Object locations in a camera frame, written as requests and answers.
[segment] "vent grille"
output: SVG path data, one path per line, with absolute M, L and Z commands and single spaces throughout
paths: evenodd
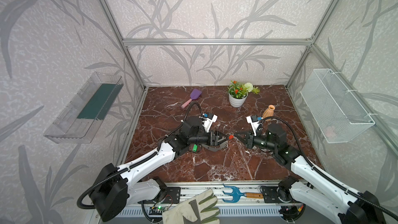
M 281 216 L 279 206 L 220 206 L 218 217 L 275 217 Z M 143 217 L 141 207 L 125 207 L 116 217 Z

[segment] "terracotta vase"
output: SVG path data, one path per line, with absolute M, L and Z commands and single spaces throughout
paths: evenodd
M 269 105 L 268 109 L 264 111 L 263 113 L 263 118 L 273 116 L 273 111 L 275 110 L 274 105 Z

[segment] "red marble surface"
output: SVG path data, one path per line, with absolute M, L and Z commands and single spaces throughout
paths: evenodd
M 218 116 L 211 129 L 227 135 L 249 130 L 246 116 L 261 116 L 268 105 L 275 105 L 274 116 L 287 121 L 296 131 L 306 155 L 320 166 L 300 118 L 282 85 L 260 86 L 260 94 L 250 93 L 246 102 L 235 108 L 229 104 L 225 86 L 206 87 L 150 87 L 127 154 L 130 162 L 157 147 L 157 140 L 176 128 L 185 114 L 181 105 L 189 99 L 194 88 L 202 91 L 197 102 L 203 112 Z M 194 106 L 191 115 L 199 114 Z M 288 128 L 288 142 L 296 147 Z M 270 153 L 259 148 L 247 149 L 237 138 L 228 141 L 225 151 L 187 152 L 176 160 L 161 166 L 144 178 L 160 177 L 164 182 L 276 180 L 293 174 L 278 165 Z

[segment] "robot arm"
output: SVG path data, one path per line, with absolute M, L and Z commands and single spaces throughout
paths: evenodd
M 79 197 L 78 207 L 96 208 L 102 221 L 105 222 L 114 218 L 126 205 L 143 200 L 162 200 L 165 195 L 161 191 L 160 184 L 163 183 L 160 180 L 138 181 L 158 167 L 188 152 L 192 144 L 203 145 L 210 149 L 225 143 L 227 141 L 225 134 L 210 130 L 211 124 L 216 120 L 217 116 L 213 114 L 185 117 L 178 128 L 179 133 L 170 133 L 159 143 L 158 148 L 119 167 L 111 163 L 106 165 L 94 185 Z M 93 205 L 82 204 L 82 199 L 86 195 L 89 195 Z
M 282 201 L 289 202 L 294 199 L 302 202 L 337 224 L 386 223 L 381 210 L 364 201 L 365 199 L 379 205 L 374 195 L 368 191 L 360 193 L 348 187 L 308 160 L 301 151 L 299 143 L 300 150 L 287 143 L 286 132 L 281 125 L 269 124 L 265 135 L 258 135 L 258 132 L 256 135 L 257 128 L 262 124 L 259 123 L 259 118 L 250 116 L 246 119 L 253 131 L 238 132 L 235 134 L 236 138 L 249 149 L 257 146 L 271 150 L 277 163 L 304 178 L 319 190 L 307 187 L 296 178 L 289 176 L 279 183 L 278 194 Z

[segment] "wallpaper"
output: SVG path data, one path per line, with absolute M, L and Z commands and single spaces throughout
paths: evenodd
M 342 0 L 316 45 L 385 120 L 398 131 L 398 0 Z M 347 143 L 329 144 L 300 91 L 315 68 L 310 55 L 289 88 L 296 109 L 331 175 L 360 191 L 374 193 L 381 205 L 398 213 L 398 160 L 371 127 Z M 395 223 L 386 216 L 388 223 Z
M 107 0 L 124 38 L 309 38 L 330 1 Z M 130 47 L 147 85 L 226 85 L 232 79 L 283 84 L 302 50 L 286 46 Z
M 397 22 L 398 0 L 343 0 L 317 45 L 398 135 Z
M 0 223 L 82 223 L 77 197 L 116 161 L 142 91 L 97 0 L 1 0 L 0 44 Z M 45 138 L 94 71 L 124 82 L 96 137 Z
M 347 143 L 326 142 L 318 124 L 307 107 L 300 91 L 311 72 L 324 68 L 318 58 L 310 54 L 289 94 L 295 104 L 312 145 L 325 170 L 341 182 L 361 192 L 375 194 L 380 204 L 398 212 L 398 161 L 371 127 Z M 386 216 L 387 223 L 395 223 Z
M 283 85 L 304 49 L 304 46 L 214 45 L 136 46 L 129 51 L 141 75 L 146 75 L 142 78 L 148 85 L 228 85 L 231 80 Z M 230 52 L 236 54 L 235 59 L 229 59 Z

